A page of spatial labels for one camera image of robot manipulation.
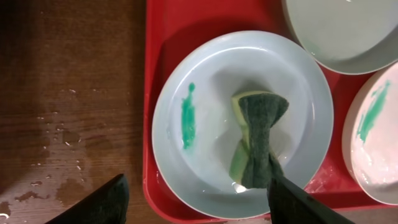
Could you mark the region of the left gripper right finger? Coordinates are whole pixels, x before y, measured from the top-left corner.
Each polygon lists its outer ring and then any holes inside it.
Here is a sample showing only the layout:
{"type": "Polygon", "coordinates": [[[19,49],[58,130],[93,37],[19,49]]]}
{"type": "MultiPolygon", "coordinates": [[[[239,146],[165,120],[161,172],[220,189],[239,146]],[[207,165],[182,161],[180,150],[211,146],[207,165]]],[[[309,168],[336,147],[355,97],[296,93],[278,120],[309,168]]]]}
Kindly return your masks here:
{"type": "Polygon", "coordinates": [[[284,176],[271,179],[267,199],[272,224],[353,224],[284,176]]]}

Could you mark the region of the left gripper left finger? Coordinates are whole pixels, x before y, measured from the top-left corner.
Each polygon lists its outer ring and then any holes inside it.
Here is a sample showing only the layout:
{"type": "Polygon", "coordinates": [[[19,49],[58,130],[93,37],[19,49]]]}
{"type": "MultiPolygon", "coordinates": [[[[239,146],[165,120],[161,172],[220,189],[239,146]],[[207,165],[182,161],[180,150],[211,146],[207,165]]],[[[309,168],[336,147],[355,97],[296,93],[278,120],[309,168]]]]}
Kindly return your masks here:
{"type": "Polygon", "coordinates": [[[125,224],[129,186],[119,174],[46,224],[125,224]]]}

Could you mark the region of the green yellow sponge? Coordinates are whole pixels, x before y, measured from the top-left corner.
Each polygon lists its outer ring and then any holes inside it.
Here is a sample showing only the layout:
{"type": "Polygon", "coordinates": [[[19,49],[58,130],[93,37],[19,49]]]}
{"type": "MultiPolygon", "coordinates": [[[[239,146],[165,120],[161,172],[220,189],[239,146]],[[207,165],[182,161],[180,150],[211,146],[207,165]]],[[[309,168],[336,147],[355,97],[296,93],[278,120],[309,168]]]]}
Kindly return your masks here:
{"type": "Polygon", "coordinates": [[[247,91],[231,99],[234,115],[241,128],[229,168],[232,180],[246,189],[266,189],[282,166],[271,149],[271,128],[283,117],[289,102],[267,91],[247,91]]]}

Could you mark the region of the white cream plate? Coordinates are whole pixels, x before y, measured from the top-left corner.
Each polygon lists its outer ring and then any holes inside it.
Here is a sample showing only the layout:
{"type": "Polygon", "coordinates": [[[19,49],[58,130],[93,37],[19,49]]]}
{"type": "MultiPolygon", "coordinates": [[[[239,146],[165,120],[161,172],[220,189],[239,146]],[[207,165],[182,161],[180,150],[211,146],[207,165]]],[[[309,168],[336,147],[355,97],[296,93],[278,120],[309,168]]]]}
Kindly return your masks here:
{"type": "Polygon", "coordinates": [[[371,76],[345,118],[341,147],[346,168],[377,202],[397,205],[397,64],[371,76]]]}

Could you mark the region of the light blue plate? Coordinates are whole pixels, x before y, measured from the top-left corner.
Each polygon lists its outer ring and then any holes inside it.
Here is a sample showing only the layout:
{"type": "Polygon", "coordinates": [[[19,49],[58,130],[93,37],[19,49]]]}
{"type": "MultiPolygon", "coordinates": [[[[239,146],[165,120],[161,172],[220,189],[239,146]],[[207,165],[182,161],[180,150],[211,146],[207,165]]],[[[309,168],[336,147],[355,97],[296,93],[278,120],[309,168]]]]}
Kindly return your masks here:
{"type": "Polygon", "coordinates": [[[333,100],[314,59],[270,32],[219,36],[172,72],[152,120],[152,148],[161,176],[184,204],[200,213],[238,220],[269,212],[266,190],[246,189],[228,174],[242,137],[231,99],[254,90],[289,102],[270,136],[286,178],[305,187],[326,156],[333,100]]]}

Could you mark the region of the mint green plate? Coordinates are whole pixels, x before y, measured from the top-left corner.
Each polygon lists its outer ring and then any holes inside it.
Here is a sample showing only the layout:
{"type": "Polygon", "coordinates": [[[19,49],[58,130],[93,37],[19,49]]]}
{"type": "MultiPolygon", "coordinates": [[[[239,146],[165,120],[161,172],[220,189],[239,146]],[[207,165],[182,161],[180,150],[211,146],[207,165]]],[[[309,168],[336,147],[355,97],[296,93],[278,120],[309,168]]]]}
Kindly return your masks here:
{"type": "Polygon", "coordinates": [[[321,65],[346,75],[397,62],[397,0],[284,0],[289,29],[321,65]]]}

